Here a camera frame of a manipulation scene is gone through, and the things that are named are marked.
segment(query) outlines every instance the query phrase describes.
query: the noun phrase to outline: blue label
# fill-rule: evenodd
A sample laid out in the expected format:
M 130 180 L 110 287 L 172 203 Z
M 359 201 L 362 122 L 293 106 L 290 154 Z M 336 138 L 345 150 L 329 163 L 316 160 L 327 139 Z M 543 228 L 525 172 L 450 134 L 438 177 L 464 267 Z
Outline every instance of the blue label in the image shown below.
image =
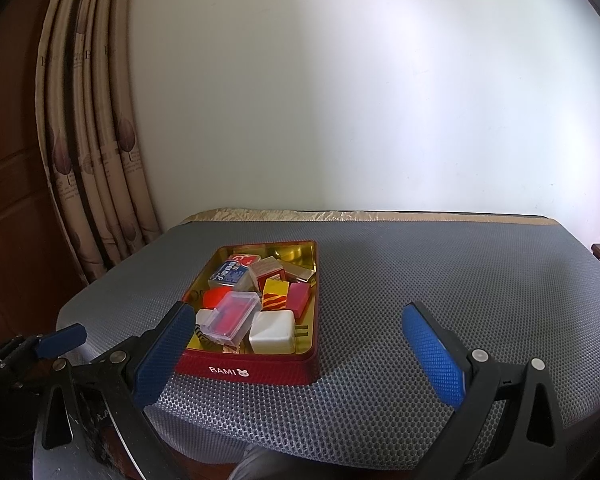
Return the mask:
M 234 286 L 248 272 L 249 269 L 244 265 L 239 264 L 235 260 L 229 260 L 222 264 L 211 278 L 212 282 L 224 283 L 225 285 Z

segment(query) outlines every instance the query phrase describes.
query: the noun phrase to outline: gray mesh cushion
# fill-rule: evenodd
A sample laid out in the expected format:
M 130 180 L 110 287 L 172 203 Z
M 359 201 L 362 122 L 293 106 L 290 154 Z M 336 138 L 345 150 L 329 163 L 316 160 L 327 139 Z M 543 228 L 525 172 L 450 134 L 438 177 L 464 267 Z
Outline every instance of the gray mesh cushion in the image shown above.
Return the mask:
M 412 468 L 451 414 L 400 332 L 412 300 L 468 348 L 505 362 L 544 359 L 566 426 L 600 408 L 600 263 L 558 225 L 192 222 L 75 296 L 58 326 L 83 323 L 80 353 L 93 358 L 154 327 L 219 246 L 308 238 L 320 257 L 320 380 L 288 387 L 174 376 L 149 414 L 181 452 L 200 457 L 204 428 L 230 437 L 234 453 L 239 440 L 324 462 Z

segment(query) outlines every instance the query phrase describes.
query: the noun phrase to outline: white wall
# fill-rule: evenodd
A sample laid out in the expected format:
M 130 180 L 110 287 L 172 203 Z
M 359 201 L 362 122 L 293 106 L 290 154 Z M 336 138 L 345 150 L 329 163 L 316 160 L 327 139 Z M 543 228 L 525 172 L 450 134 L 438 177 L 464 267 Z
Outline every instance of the white wall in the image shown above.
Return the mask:
M 131 0 L 163 227 L 220 206 L 539 214 L 600 241 L 586 0 Z

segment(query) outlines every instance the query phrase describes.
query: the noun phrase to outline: curtain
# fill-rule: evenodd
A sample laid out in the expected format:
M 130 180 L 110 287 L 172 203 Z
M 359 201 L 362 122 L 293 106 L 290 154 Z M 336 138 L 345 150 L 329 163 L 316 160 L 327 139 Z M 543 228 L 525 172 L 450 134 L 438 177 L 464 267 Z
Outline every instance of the curtain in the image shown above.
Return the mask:
M 128 0 L 50 0 L 36 124 L 62 232 L 85 283 L 160 235 L 136 139 Z

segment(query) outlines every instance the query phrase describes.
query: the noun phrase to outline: silver screw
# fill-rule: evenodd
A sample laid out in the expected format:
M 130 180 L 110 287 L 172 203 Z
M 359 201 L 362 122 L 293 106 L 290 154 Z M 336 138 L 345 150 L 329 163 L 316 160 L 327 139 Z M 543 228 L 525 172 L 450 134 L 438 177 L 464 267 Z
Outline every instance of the silver screw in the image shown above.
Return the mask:
M 59 372 L 60 370 L 62 370 L 64 367 L 66 366 L 66 359 L 56 359 L 52 365 L 52 368 L 56 371 Z
M 489 359 L 489 354 L 487 354 L 487 352 L 481 348 L 476 348 L 473 352 L 471 352 L 471 357 L 473 357 L 479 363 L 483 363 Z
M 542 359 L 539 359 L 537 357 L 534 357 L 533 359 L 531 359 L 531 365 L 536 370 L 544 370 L 544 361 L 542 361 Z
M 115 352 L 113 352 L 113 354 L 111 354 L 109 356 L 109 361 L 111 361 L 115 365 L 117 365 L 118 363 L 121 363 L 125 359 L 126 359 L 126 353 L 123 352 L 122 350 L 116 350 Z

